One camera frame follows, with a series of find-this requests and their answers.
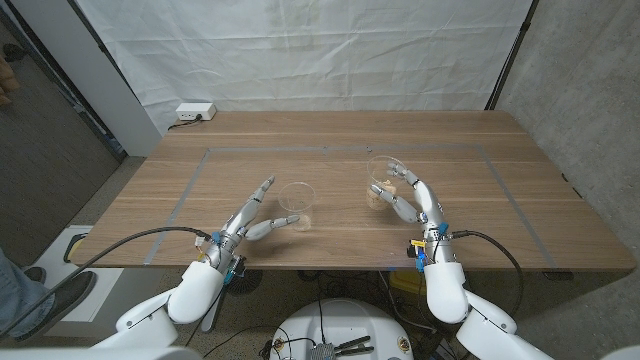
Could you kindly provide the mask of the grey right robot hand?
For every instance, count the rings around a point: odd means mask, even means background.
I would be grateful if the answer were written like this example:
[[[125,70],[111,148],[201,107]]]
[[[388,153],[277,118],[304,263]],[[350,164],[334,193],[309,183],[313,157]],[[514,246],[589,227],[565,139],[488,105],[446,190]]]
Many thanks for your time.
[[[431,232],[437,232],[433,238],[443,236],[449,225],[445,221],[441,204],[433,189],[407,167],[395,161],[387,163],[386,174],[404,180],[413,189],[414,199],[420,209],[416,209],[401,196],[395,195],[382,182],[376,182],[369,186],[368,191],[373,197],[389,204],[404,222],[419,224],[425,238],[429,238]]]

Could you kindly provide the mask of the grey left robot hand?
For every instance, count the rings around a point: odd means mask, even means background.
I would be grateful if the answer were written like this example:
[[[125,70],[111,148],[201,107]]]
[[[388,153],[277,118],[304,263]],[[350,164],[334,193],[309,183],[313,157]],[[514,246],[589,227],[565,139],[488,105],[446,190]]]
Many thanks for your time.
[[[273,220],[267,219],[256,225],[250,225],[259,212],[259,207],[264,200],[266,192],[274,182],[274,175],[268,177],[227,220],[219,231],[220,247],[230,250],[232,247],[236,247],[243,239],[248,241],[260,240],[274,229],[297,223],[300,220],[299,215],[290,215]]]

